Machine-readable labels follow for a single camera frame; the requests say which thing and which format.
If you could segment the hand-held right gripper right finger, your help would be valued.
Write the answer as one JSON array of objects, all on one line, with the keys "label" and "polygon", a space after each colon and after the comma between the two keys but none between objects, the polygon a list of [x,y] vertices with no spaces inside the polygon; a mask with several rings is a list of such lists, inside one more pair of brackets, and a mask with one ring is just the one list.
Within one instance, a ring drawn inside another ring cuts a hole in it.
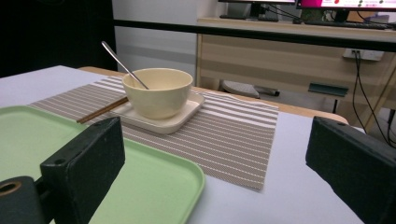
[{"label": "hand-held right gripper right finger", "polygon": [[305,163],[364,224],[396,224],[396,149],[332,119],[313,118]]}]

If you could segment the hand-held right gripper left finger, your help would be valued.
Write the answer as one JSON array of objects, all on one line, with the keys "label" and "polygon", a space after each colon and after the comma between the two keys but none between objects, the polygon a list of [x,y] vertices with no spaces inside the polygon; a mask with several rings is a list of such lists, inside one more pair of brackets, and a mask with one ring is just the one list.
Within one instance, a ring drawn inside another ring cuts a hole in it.
[{"label": "hand-held right gripper left finger", "polygon": [[120,118],[98,121],[40,164],[56,224],[88,224],[125,163]]}]

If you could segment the light green plastic tray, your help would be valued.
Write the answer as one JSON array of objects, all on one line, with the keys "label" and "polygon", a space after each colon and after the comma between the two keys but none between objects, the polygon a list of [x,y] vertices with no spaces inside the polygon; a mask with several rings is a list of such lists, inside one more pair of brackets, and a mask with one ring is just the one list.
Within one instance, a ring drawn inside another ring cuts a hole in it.
[{"label": "light green plastic tray", "polygon": [[[30,106],[0,108],[0,181],[39,164],[86,127]],[[184,224],[205,187],[192,161],[126,139],[126,162],[90,224]]]}]

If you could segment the cream round bowl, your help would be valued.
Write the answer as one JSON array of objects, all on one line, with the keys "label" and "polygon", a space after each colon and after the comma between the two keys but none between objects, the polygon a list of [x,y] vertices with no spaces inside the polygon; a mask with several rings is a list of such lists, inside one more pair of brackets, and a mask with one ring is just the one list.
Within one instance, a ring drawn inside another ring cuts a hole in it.
[{"label": "cream round bowl", "polygon": [[147,86],[130,75],[122,78],[122,86],[133,109],[147,119],[168,119],[187,103],[193,78],[171,68],[147,68],[134,71]]}]

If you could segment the cream square plate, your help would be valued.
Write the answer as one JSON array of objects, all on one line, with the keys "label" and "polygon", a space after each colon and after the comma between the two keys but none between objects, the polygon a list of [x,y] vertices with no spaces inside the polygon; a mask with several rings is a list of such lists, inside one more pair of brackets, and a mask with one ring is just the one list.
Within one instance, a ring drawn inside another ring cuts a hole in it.
[{"label": "cream square plate", "polygon": [[130,103],[119,106],[110,111],[110,115],[119,116],[122,123],[133,125],[148,131],[170,134],[181,128],[202,107],[205,97],[191,93],[182,110],[168,119],[147,119],[139,115]]}]

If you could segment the silver metal spoon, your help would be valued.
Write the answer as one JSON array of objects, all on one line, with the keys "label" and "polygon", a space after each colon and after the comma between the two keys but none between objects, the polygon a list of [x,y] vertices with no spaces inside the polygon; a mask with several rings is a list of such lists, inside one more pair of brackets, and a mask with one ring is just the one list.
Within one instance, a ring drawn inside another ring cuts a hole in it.
[{"label": "silver metal spoon", "polygon": [[126,65],[123,64],[118,55],[113,51],[113,49],[107,44],[106,41],[101,41],[101,45],[108,52],[108,54],[127,72],[127,74],[137,81],[144,89],[149,90],[149,87],[140,80]]}]

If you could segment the dark label on desk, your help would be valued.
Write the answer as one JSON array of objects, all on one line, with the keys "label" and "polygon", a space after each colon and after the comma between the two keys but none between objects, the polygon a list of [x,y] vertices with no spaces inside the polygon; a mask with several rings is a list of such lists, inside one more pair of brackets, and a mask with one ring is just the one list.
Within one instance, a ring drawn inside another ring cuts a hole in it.
[{"label": "dark label on desk", "polygon": [[322,83],[314,83],[314,82],[311,82],[309,84],[308,90],[311,92],[329,94],[329,95],[340,96],[340,97],[345,97],[348,92],[347,87],[334,86],[334,85],[328,85],[328,84],[322,84]]}]

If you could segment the white power strip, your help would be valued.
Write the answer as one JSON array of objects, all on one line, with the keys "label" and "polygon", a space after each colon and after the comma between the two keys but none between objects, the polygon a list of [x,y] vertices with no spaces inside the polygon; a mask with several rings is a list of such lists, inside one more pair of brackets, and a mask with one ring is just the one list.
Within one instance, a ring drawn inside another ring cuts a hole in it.
[{"label": "white power strip", "polygon": [[343,54],[343,57],[352,59],[356,56],[357,53],[359,53],[362,60],[374,61],[374,62],[379,62],[384,55],[384,51],[367,50],[367,49],[346,49]]}]

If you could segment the light wooden desk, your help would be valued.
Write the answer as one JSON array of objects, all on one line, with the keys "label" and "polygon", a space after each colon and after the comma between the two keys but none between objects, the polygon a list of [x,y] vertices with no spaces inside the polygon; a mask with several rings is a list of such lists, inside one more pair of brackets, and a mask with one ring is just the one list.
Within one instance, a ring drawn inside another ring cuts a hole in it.
[{"label": "light wooden desk", "polygon": [[[278,31],[329,37],[368,37],[396,40],[396,31],[326,27],[291,22],[239,21],[200,18],[199,25]],[[344,58],[346,48],[326,47],[219,35],[198,35],[197,85],[216,90],[231,80],[281,91],[308,93],[311,82],[347,87],[338,97],[337,114],[351,124],[370,128],[372,111],[396,109],[396,52],[384,51],[379,62],[362,60],[359,53]]]}]

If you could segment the brown white striped placemat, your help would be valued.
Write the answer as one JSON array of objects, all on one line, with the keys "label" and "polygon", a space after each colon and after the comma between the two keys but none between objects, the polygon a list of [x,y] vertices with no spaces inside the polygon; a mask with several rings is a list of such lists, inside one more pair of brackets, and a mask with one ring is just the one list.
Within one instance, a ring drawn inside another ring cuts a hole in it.
[{"label": "brown white striped placemat", "polygon": [[[276,131],[278,109],[229,94],[192,92],[204,101],[174,133],[161,134],[124,123],[124,136],[138,143],[194,161],[207,175],[262,189]],[[32,103],[70,119],[80,119],[124,96],[119,77]]]}]

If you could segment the white cabinet panel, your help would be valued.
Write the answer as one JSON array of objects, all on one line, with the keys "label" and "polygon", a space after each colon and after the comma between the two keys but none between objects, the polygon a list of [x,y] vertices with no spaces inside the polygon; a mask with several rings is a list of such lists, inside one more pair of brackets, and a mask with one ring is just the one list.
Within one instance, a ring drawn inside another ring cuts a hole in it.
[{"label": "white cabinet panel", "polygon": [[[194,25],[218,12],[218,0],[112,0],[116,20]],[[117,27],[117,54],[132,70],[166,67],[196,70],[197,35]]]}]

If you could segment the black curtain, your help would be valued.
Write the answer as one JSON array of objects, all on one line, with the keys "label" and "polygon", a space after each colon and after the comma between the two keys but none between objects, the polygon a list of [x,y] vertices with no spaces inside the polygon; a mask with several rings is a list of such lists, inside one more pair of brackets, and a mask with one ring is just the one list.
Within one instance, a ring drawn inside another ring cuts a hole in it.
[{"label": "black curtain", "polygon": [[55,65],[114,70],[112,0],[0,0],[0,77]]}]

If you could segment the black keyboard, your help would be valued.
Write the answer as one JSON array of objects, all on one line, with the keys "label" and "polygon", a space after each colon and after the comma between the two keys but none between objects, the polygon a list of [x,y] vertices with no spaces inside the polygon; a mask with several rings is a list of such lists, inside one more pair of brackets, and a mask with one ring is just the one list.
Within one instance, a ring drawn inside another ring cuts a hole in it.
[{"label": "black keyboard", "polygon": [[386,24],[375,24],[375,23],[361,23],[361,22],[337,22],[337,21],[305,21],[306,25],[317,25],[317,26],[329,26],[329,27],[344,27],[344,28],[356,28],[356,29],[374,29],[374,30],[386,30],[389,27]]}]

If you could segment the grey object under desk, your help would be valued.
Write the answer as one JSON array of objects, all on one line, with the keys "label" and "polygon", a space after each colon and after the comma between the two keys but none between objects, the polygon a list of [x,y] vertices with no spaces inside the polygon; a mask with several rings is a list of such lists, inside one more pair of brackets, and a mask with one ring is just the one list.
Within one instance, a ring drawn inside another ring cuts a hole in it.
[{"label": "grey object under desk", "polygon": [[256,99],[258,99],[261,94],[267,94],[272,96],[280,95],[280,91],[276,89],[255,86],[247,83],[234,82],[230,80],[223,80],[221,83],[221,87],[229,93],[243,95]]}]

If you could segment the computer monitor with pink screen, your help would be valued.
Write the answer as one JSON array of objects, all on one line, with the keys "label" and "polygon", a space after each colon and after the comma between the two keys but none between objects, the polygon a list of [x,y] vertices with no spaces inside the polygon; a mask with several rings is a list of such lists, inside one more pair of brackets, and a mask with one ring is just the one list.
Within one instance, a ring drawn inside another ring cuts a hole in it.
[{"label": "computer monitor with pink screen", "polygon": [[299,9],[396,12],[396,0],[296,0]]}]

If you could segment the dark computer monitor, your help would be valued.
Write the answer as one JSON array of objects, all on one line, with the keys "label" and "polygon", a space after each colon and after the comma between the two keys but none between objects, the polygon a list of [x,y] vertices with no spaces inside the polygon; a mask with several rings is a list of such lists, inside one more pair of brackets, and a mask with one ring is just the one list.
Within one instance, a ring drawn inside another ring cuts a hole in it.
[{"label": "dark computer monitor", "polygon": [[238,14],[227,11],[225,14],[220,15],[221,19],[231,20],[253,20],[253,21],[276,21],[276,19],[265,17],[265,12],[270,7],[278,5],[294,6],[296,0],[218,0],[219,3],[225,3],[226,7],[231,4],[245,4],[247,12]]}]

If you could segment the black horizontal frame bar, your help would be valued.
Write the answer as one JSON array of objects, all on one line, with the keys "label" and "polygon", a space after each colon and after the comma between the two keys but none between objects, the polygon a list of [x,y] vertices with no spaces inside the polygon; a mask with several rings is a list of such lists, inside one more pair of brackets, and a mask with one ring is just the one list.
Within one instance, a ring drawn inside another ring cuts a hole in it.
[{"label": "black horizontal frame bar", "polygon": [[323,35],[293,34],[278,31],[246,30],[239,28],[222,28],[205,25],[173,24],[149,21],[114,20],[113,24],[119,27],[162,30],[169,32],[192,33],[200,35],[219,35],[241,37],[249,39],[269,40],[277,42],[298,43],[346,49],[368,49],[387,52],[396,52],[396,40],[370,40],[368,37],[329,37]]}]

